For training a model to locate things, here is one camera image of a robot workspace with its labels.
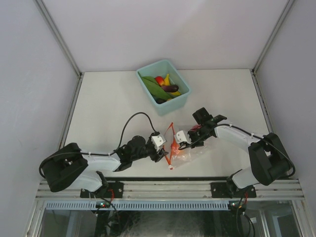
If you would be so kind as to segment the orange fake fruit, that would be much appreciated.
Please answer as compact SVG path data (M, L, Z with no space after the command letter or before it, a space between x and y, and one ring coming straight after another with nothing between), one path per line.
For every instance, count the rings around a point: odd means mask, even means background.
M170 157L175 158L177 156L182 156L184 154L184 150L179 150L180 145L177 143L172 143L171 144L171 152L170 152Z

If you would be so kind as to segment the clear zip top bag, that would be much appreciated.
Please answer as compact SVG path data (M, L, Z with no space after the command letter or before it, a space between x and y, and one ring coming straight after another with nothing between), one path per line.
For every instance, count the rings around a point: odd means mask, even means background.
M195 161L202 155L205 155L210 151L210 143L204 142L204 146L196 148L188 148L179 150L180 144L176 143L175 135L181 129L187 129L185 126L176 126L173 122L166 129L164 136L166 143L163 148L168 152L165 156L165 160L168 164L169 170L177 169L183 165L187 165L192 161Z

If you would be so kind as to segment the small dark fake food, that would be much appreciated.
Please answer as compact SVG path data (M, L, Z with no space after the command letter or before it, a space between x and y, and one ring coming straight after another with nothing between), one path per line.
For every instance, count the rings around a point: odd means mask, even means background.
M158 104L162 104L162 103L165 103L166 100L161 99L161 98L158 98L158 99L156 99L156 102L157 102Z

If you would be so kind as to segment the purple fake eggplant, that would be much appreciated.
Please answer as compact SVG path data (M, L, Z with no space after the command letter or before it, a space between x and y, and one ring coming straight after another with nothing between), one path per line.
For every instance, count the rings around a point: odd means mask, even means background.
M165 92L169 92L169 93L174 93L174 92L177 92L179 90L179 87L177 85L163 85L163 86L161 86L161 88Z

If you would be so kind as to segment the yellow fake banana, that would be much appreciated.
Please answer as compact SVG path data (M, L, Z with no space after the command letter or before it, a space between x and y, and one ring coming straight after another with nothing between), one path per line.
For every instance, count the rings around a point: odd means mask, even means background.
M170 76L169 74L166 75L165 79L164 79L164 82L165 82L165 85L173 85L171 82L170 82ZM181 95L181 92L178 90L177 92L174 92L174 93L170 93L171 95L173 96L180 96Z

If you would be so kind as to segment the green fake leafy vegetable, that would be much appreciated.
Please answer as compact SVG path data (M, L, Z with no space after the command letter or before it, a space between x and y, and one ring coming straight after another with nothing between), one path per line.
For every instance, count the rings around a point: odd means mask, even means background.
M154 77L152 76L142 76L139 72L137 73L143 84L153 96L154 100L163 100L168 101L172 99L172 96L165 92L161 86L157 83Z

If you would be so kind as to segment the red fake apple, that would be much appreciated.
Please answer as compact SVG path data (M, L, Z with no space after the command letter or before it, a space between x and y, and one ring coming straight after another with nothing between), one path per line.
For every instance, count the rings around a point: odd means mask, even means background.
M201 128L201 125L200 125L200 124L197 124L197 125L194 125L194 126L190 129L190 131L191 131L191 132L196 132L196 131L198 131L200 128Z

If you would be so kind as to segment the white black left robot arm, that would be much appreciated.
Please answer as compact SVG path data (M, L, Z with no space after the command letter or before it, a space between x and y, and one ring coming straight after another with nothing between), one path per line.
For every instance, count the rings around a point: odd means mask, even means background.
M108 183L103 174L105 171L124 171L143 158L159 162L168 154L163 147L165 143L165 137L159 132L152 133L148 140L134 136L111 153L85 152L77 143L70 143L44 159L39 173L53 193L85 189L101 198L108 192Z

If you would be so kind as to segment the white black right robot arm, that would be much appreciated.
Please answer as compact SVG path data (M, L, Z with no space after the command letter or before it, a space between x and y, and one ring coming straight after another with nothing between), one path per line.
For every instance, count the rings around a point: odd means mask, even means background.
M230 175L226 181L230 196L238 197L256 184L270 185L279 178L295 174L295 165L289 158L280 138L275 133L256 135L233 125L223 115L212 116L205 108L193 113L197 127L188 131L187 148L202 147L210 138L219 138L244 150L250 166Z

